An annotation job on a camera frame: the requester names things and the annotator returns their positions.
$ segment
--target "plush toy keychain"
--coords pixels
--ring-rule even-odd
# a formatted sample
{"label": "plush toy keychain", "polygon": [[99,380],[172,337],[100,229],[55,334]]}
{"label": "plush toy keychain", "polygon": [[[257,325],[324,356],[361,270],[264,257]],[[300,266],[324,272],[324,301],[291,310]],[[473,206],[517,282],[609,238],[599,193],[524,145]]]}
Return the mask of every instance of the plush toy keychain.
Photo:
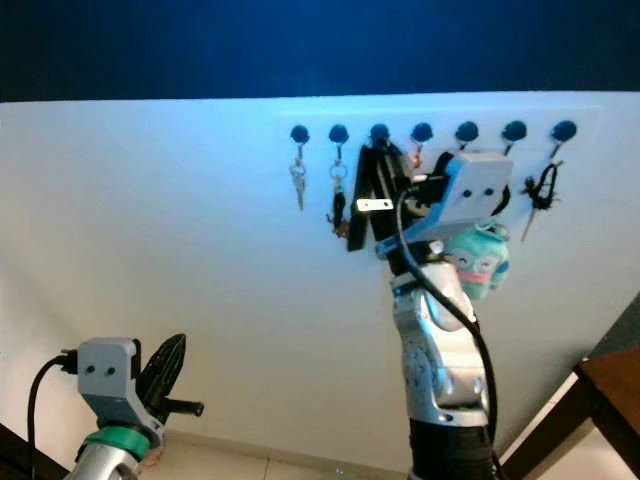
{"label": "plush toy keychain", "polygon": [[482,300],[505,280],[509,269],[506,227],[476,225],[449,239],[445,251],[457,259],[458,278],[471,300]]}

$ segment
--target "keychain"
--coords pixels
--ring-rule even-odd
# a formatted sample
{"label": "keychain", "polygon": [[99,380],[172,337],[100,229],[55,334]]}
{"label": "keychain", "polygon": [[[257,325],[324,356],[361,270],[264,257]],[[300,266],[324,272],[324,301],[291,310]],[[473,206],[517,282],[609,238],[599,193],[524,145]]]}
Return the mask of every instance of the keychain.
{"label": "keychain", "polygon": [[504,282],[509,270],[508,240],[506,227],[491,222],[467,228],[445,245],[445,251],[456,257],[458,278],[471,300],[482,300]]}
{"label": "keychain", "polygon": [[344,218],[347,200],[342,184],[348,173],[347,167],[342,163],[342,146],[348,139],[349,133],[344,125],[335,125],[329,132],[329,140],[336,146],[338,155],[329,169],[329,176],[333,179],[333,217],[327,214],[327,221],[333,224],[333,233],[340,238],[347,238],[349,235],[349,222]]}
{"label": "keychain", "polygon": [[296,193],[298,195],[298,207],[300,211],[304,209],[304,191],[307,186],[306,174],[307,168],[304,166],[302,159],[302,147],[309,141],[309,132],[306,127],[302,125],[296,125],[291,130],[291,139],[298,146],[298,154],[294,163],[289,166],[289,173],[291,173],[291,179],[293,185],[296,187]]}
{"label": "keychain", "polygon": [[549,210],[553,205],[553,202],[556,200],[556,180],[558,177],[558,168],[564,163],[563,161],[556,162],[555,156],[560,150],[560,147],[568,140],[571,140],[576,132],[578,131],[578,127],[575,123],[570,120],[565,120],[563,122],[558,123],[553,130],[551,130],[551,137],[556,142],[553,151],[551,152],[551,156],[549,157],[549,165],[545,167],[540,175],[540,179],[536,183],[533,177],[527,177],[524,181],[524,190],[523,194],[529,195],[531,199],[531,215],[529,215],[529,220],[527,222],[526,227],[524,228],[524,232],[522,233],[521,241],[524,242],[527,234],[529,233],[529,229],[535,220],[536,214],[540,210]]}

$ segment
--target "key rack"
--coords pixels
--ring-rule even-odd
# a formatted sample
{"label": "key rack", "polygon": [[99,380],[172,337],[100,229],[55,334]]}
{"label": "key rack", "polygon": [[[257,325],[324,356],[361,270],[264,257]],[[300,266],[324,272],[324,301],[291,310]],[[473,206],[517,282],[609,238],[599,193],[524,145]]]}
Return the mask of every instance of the key rack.
{"label": "key rack", "polygon": [[379,139],[387,139],[406,156],[411,175],[429,174],[443,152],[497,152],[514,162],[510,188],[501,192],[504,205],[500,222],[512,230],[522,229],[531,212],[531,199],[521,195],[525,180],[538,179],[543,169],[566,155],[585,148],[597,127],[599,112],[585,106],[564,108],[476,108],[472,110],[411,110],[386,112],[283,112],[277,125],[278,135],[290,135],[296,126],[304,126],[311,139],[305,144],[309,173],[306,195],[309,201],[324,199],[324,178],[312,166],[327,167],[334,152],[330,132],[340,126],[348,131],[343,161],[352,176],[345,180],[347,206],[353,199],[359,148]]}

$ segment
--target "key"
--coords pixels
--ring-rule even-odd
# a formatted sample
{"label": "key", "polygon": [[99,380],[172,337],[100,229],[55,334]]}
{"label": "key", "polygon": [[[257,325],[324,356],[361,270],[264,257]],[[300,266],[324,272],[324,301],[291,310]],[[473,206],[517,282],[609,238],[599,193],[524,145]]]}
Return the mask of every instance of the key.
{"label": "key", "polygon": [[298,207],[302,211],[304,210],[304,190],[306,187],[305,170],[304,167],[294,165],[290,168],[290,171],[293,185],[296,187],[296,193],[298,194]]}
{"label": "key", "polygon": [[527,221],[527,226],[524,227],[524,232],[522,233],[522,238],[520,239],[521,242],[524,242],[525,239],[527,238],[527,233],[529,233],[529,229],[531,228],[531,224],[535,220],[537,213],[538,213],[538,209],[537,208],[532,208],[531,209],[531,215],[529,215],[529,220]]}

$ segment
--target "metal key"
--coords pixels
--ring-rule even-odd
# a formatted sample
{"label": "metal key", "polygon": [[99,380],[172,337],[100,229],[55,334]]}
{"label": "metal key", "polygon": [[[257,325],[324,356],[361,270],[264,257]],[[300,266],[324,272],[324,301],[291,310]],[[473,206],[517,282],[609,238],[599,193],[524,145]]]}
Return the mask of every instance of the metal key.
{"label": "metal key", "polygon": [[289,171],[291,172],[293,185],[294,187],[296,187],[296,193],[298,194],[298,207],[300,207],[300,211],[302,211],[304,210],[304,190],[306,187],[306,179],[305,179],[306,170],[303,166],[292,165]]}

